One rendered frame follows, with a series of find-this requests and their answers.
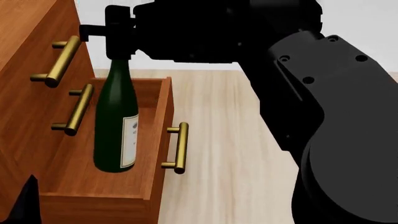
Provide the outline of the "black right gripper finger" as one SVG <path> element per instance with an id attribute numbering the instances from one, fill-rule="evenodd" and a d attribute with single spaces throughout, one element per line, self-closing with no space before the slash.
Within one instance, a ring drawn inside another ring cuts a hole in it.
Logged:
<path id="1" fill-rule="evenodd" d="M 89 36 L 105 37 L 106 26 L 80 25 L 80 42 L 88 42 Z"/>
<path id="2" fill-rule="evenodd" d="M 111 60 L 130 60 L 132 28 L 130 7 L 108 5 L 105 8 L 106 56 Z"/>

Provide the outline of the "green wine bottle white label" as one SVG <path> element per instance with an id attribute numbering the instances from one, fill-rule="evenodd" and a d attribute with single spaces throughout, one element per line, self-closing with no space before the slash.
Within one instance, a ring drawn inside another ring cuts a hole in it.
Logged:
<path id="1" fill-rule="evenodd" d="M 129 62 L 111 61 L 96 104 L 93 161 L 104 172 L 121 173 L 136 161 L 139 107 Z"/>

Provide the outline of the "wooden drawer cabinet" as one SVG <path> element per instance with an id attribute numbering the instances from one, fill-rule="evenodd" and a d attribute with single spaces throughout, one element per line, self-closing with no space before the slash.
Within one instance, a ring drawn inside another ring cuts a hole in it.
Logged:
<path id="1" fill-rule="evenodd" d="M 94 72 L 81 44 L 58 87 L 32 82 L 48 74 L 67 49 L 53 42 L 77 41 L 80 21 L 73 0 L 0 0 L 0 221 L 7 218 L 22 186 L 51 163 L 77 98 Z"/>

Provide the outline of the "open wooden drawer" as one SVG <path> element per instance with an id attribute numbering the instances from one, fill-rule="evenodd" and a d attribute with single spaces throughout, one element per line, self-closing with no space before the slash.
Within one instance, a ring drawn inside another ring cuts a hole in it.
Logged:
<path id="1" fill-rule="evenodd" d="M 137 156 L 132 169 L 94 166 L 95 107 L 104 80 L 93 79 L 90 105 L 76 136 L 64 137 L 40 180 L 42 224 L 158 224 L 172 126 L 172 80 L 133 79 L 139 104 Z"/>

